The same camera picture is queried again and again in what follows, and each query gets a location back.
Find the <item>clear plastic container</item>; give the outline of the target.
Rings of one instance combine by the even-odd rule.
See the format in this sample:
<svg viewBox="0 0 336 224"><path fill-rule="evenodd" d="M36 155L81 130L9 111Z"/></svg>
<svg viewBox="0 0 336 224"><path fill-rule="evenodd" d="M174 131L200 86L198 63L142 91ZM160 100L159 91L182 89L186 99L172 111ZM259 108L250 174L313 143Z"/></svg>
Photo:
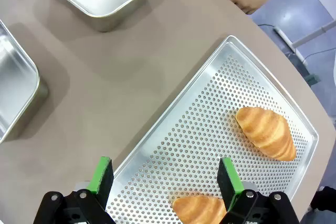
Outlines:
<svg viewBox="0 0 336 224"><path fill-rule="evenodd" d="M0 144L18 138L47 96L36 64L0 20Z"/></svg>

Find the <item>perforated aluminium baking tray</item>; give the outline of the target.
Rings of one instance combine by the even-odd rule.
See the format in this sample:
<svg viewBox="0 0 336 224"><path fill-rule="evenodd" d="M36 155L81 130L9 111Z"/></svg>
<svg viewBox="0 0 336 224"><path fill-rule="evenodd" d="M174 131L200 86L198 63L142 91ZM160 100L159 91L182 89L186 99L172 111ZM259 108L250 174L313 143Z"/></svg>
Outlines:
<svg viewBox="0 0 336 224"><path fill-rule="evenodd" d="M297 155L281 162L263 155L235 120L245 106L288 122ZM175 198L220 197L219 160L229 157L242 181L263 195L297 198L319 136L287 90L235 36L228 36L115 170L106 206L117 224L181 224Z"/></svg>

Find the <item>white desk with legs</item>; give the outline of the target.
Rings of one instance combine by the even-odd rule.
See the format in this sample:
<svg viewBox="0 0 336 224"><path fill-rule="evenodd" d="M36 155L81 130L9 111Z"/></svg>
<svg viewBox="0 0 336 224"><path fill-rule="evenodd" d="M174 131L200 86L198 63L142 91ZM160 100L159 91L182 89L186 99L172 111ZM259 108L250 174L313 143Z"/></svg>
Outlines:
<svg viewBox="0 0 336 224"><path fill-rule="evenodd" d="M296 40L291 41L288 36L277 26L274 27L274 31L280 36L280 38L286 43L286 45L291 49L291 51L298 57L298 59L307 66L306 58L299 52L298 47L310 42L311 40L325 34L328 30L336 27L336 19L333 21L321 26L317 30L313 31L312 33L305 35L304 37Z"/></svg>

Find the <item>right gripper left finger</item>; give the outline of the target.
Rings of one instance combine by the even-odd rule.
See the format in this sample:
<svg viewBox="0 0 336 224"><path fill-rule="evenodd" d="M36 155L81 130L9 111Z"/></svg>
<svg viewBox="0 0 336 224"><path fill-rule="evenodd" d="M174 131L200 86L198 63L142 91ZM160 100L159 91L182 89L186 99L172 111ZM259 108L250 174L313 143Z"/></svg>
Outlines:
<svg viewBox="0 0 336 224"><path fill-rule="evenodd" d="M112 160L102 156L86 188L45 193L33 224L116 224L106 212L113 180Z"/></svg>

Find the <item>black shoe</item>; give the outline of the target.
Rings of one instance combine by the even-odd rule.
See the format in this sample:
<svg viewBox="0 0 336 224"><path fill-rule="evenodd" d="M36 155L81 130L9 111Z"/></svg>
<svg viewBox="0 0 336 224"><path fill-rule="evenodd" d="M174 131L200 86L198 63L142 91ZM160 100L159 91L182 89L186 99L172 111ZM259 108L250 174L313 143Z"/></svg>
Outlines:
<svg viewBox="0 0 336 224"><path fill-rule="evenodd" d="M310 207L313 210L327 210L336 213L336 189L328 186L320 187L315 193Z"/></svg>

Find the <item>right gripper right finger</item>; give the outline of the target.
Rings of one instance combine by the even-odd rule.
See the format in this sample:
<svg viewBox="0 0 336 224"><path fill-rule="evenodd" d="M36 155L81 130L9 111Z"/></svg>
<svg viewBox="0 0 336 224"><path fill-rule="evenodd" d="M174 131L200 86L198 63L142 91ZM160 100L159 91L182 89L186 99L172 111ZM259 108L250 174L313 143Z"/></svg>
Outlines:
<svg viewBox="0 0 336 224"><path fill-rule="evenodd" d="M227 213L219 224L299 224L288 196L275 191L264 196L246 189L228 157L219 161L217 183Z"/></svg>

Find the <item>golden croissant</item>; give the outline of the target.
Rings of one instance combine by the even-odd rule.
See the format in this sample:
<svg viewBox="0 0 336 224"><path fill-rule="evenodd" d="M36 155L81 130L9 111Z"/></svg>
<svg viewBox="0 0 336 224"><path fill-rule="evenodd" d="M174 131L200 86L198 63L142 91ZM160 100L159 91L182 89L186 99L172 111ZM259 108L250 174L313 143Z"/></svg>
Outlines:
<svg viewBox="0 0 336 224"><path fill-rule="evenodd" d="M227 213L222 199L203 195L178 198L172 208L182 224L220 224Z"/></svg>
<svg viewBox="0 0 336 224"><path fill-rule="evenodd" d="M296 147L283 116L260 107L244 107L235 118L247 139L264 155L283 162L296 158Z"/></svg>

